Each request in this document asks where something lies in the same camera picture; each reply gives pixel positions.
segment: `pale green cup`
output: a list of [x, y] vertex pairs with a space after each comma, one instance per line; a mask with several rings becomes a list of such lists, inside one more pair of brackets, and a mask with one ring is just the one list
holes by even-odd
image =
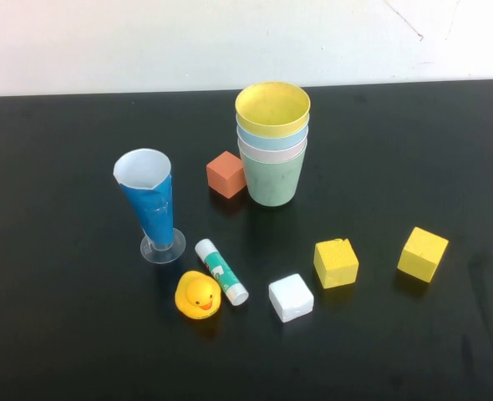
[[298, 156], [282, 163], [262, 163], [251, 159], [241, 148], [239, 153], [248, 193], [255, 202], [263, 206], [281, 206], [295, 196], [306, 147]]

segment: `plastic cup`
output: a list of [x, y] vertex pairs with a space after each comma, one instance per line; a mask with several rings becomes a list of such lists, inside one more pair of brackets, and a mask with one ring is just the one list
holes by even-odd
[[302, 128], [288, 136], [283, 136], [282, 138], [266, 138], [263, 136], [257, 136], [251, 134], [246, 129], [241, 127], [239, 124], [239, 118], [236, 115], [237, 120], [237, 136], [240, 136], [245, 143], [249, 144], [258, 149], [264, 150], [284, 150], [293, 147], [298, 144], [301, 140], [303, 140], [308, 132], [307, 123], [309, 121], [309, 115], [306, 120], [306, 124], [302, 126]]
[[286, 82], [263, 82], [243, 89], [236, 98], [239, 125], [253, 135], [281, 138], [299, 131], [310, 111], [302, 88]]
[[298, 156], [282, 163], [262, 163], [251, 159], [241, 148], [239, 153], [248, 193], [255, 202], [263, 206], [281, 206], [295, 196], [306, 147]]
[[140, 243], [143, 257], [158, 264], [180, 257], [186, 248], [186, 238], [173, 227], [169, 158], [158, 150], [132, 150], [114, 164], [113, 176], [145, 233]]
[[247, 144], [241, 136], [237, 138], [237, 147], [248, 157], [255, 161], [261, 161], [262, 163], [282, 163], [286, 160], [290, 160], [302, 152], [306, 148], [307, 136], [304, 137], [295, 146], [284, 150], [263, 150], [258, 149]]

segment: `glue stick label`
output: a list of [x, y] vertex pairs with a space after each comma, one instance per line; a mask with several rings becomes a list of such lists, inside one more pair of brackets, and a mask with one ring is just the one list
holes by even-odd
[[206, 266], [224, 292], [239, 282], [219, 252], [213, 252], [207, 256]]

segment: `tall blue cup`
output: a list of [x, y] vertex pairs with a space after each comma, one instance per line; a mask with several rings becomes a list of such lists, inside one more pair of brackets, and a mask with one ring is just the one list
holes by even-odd
[[142, 255], [153, 263], [174, 261], [185, 250], [186, 239], [173, 227], [169, 158], [158, 150], [132, 150], [117, 160], [113, 175], [145, 233]]

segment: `duck's orange beak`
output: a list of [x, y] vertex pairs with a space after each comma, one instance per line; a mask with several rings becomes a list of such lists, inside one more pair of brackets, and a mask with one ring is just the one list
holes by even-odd
[[205, 311], [207, 311], [211, 307], [211, 305], [213, 305], [213, 301], [210, 301], [210, 303], [206, 305], [202, 305], [200, 309], [204, 309]]

